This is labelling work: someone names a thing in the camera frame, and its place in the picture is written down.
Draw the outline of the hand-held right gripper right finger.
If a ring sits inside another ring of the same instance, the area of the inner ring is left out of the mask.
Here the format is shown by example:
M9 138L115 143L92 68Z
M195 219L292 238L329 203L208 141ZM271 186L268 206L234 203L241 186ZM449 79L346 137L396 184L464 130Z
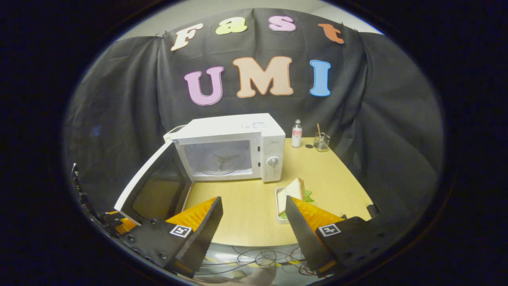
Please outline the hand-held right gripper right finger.
M286 197L285 213L307 266L319 278L358 270L394 238L377 217L344 219L295 197Z

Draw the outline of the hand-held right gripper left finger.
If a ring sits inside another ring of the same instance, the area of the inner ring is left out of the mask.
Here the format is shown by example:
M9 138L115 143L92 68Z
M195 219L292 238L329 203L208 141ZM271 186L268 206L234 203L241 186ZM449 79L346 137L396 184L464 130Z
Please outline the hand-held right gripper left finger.
M222 217L222 199L213 197L165 221L152 219L143 223L120 241L165 271L193 278Z

